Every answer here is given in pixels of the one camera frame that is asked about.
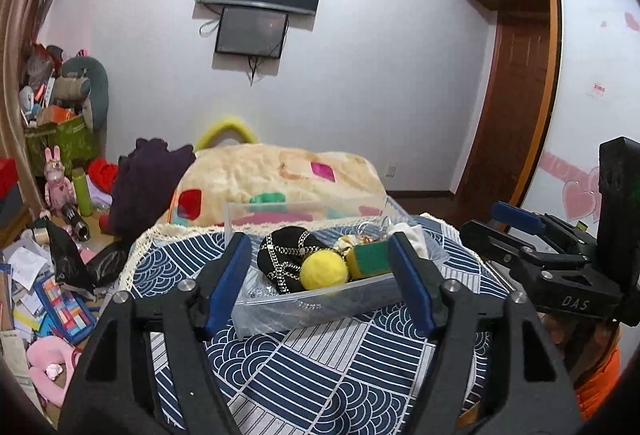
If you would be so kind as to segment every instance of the green thermos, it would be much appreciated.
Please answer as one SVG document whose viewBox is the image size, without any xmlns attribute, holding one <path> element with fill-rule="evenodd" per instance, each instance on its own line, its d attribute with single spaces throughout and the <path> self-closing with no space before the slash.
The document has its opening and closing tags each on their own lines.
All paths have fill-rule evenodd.
<svg viewBox="0 0 640 435">
<path fill-rule="evenodd" d="M 78 211 L 80 211 L 82 216 L 90 216 L 91 214 L 94 214 L 94 205 L 91 203 L 89 186 L 86 183 L 86 174 L 84 173 L 84 170 L 82 168 L 75 168 L 71 171 L 71 177 L 76 189 Z"/>
</svg>

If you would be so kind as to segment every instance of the blue patterned tablecloth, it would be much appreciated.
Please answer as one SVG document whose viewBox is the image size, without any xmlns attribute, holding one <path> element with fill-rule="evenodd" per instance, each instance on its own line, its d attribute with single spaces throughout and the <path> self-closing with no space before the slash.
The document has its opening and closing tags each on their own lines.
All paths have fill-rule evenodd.
<svg viewBox="0 0 640 435">
<path fill-rule="evenodd" d="M 506 296 L 458 242 L 445 237 L 440 223 L 419 216 L 415 220 L 449 253 L 442 268 L 445 277 L 476 293 Z M 326 235 L 333 236 L 332 231 Z M 153 244 L 136 269 L 132 293 L 164 293 L 223 250 L 223 233 Z M 229 322 L 205 348 L 241 432 L 250 435 L 395 434 L 411 412 L 434 352 L 434 345 L 415 331 L 402 303 L 242 341 Z M 479 333 L 465 408 L 480 397 L 487 348 L 488 336 Z M 152 355 L 162 410 L 169 422 L 183 427 L 162 334 L 152 335 Z"/>
</svg>

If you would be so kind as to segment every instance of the green sponge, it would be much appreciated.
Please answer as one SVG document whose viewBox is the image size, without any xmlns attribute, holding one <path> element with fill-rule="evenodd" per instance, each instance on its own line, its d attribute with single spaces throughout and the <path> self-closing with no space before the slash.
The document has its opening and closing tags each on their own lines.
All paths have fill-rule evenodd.
<svg viewBox="0 0 640 435">
<path fill-rule="evenodd" d="M 391 272 L 386 241 L 356 245 L 346 256 L 349 274 L 355 280 Z"/>
</svg>

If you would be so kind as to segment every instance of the green storage bag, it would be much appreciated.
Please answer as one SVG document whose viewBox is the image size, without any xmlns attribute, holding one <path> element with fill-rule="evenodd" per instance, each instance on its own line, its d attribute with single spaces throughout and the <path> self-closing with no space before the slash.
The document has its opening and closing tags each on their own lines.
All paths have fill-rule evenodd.
<svg viewBox="0 0 640 435">
<path fill-rule="evenodd" d="M 61 124 L 46 124 L 25 131 L 31 172 L 44 176 L 44 150 L 60 148 L 60 160 L 65 165 L 65 176 L 71 178 L 74 163 L 83 164 L 98 157 L 98 136 L 89 131 L 82 115 Z"/>
<path fill-rule="evenodd" d="M 44 177 L 44 150 L 53 144 L 57 126 L 54 123 L 38 126 L 37 128 L 25 128 L 24 139 L 27 146 L 27 154 L 31 164 L 31 173 L 35 177 Z"/>
</svg>

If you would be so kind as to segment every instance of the metal screw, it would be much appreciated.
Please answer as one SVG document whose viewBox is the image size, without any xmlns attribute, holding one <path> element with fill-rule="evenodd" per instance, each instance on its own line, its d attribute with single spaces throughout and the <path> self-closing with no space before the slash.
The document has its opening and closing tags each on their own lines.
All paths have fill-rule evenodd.
<svg viewBox="0 0 640 435">
<path fill-rule="evenodd" d="M 116 303 L 124 303 L 126 300 L 129 299 L 129 296 L 130 294 L 126 290 L 119 290 L 113 295 L 113 298 L 111 299 Z"/>
<path fill-rule="evenodd" d="M 527 302 L 527 295 L 524 292 L 521 292 L 519 290 L 509 294 L 509 297 L 513 301 L 515 301 L 516 303 L 526 303 Z"/>
<path fill-rule="evenodd" d="M 178 289 L 182 292 L 189 292 L 196 287 L 196 280 L 192 280 L 191 278 L 187 278 L 186 280 L 182 280 L 178 283 Z"/>
<path fill-rule="evenodd" d="M 458 292 L 460 289 L 462 289 L 462 283 L 460 283 L 458 280 L 453 279 L 446 280 L 446 282 L 444 282 L 442 286 L 449 292 Z"/>
</svg>

